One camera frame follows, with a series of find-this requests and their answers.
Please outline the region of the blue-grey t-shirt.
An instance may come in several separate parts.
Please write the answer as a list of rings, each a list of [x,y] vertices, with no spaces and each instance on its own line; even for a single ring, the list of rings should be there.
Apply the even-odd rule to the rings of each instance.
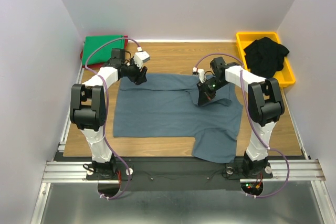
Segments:
[[[120,80],[113,120],[115,137],[193,137],[193,156],[231,163],[236,156],[243,106],[235,85],[220,88],[215,98],[198,103],[198,77],[151,73],[139,86]]]

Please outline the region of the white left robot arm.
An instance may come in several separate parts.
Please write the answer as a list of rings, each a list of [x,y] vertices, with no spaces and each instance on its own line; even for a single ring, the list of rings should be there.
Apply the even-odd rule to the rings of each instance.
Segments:
[[[112,179],[117,173],[116,155],[107,144],[105,125],[108,115],[108,88],[121,78],[127,77],[140,85],[146,82],[147,67],[144,63],[150,55],[138,47],[129,60],[125,50],[113,48],[111,58],[94,76],[83,84],[71,87],[70,121],[85,136],[92,154],[92,163],[85,164],[88,175]]]

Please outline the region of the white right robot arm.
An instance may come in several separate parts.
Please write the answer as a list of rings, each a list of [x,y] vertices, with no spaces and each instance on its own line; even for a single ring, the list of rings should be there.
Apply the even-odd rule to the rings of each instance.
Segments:
[[[251,137],[240,172],[253,177],[267,167],[270,137],[285,111],[280,85],[275,78],[259,77],[245,70],[239,63],[226,63],[221,56],[222,54],[218,54],[210,62],[213,76],[209,79],[206,71],[198,67],[199,63],[193,67],[192,73],[199,78],[197,105],[203,106],[213,100],[216,91],[227,84],[232,83],[241,88]]]

